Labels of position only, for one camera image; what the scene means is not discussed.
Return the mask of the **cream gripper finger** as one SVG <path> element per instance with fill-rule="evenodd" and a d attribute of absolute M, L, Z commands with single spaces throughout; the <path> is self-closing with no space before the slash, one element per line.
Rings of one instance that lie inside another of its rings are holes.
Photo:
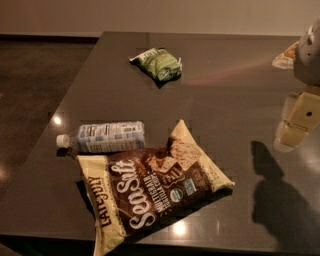
<path fill-rule="evenodd" d="M 319 87 L 308 87 L 299 94 L 288 123 L 304 131 L 311 131 L 320 123 Z"/>
<path fill-rule="evenodd" d="M 285 100 L 273 142 L 273 147 L 279 152 L 293 151 L 308 135 L 305 130 L 289 125 L 289 116 L 298 97 L 298 94 L 289 94 Z"/>

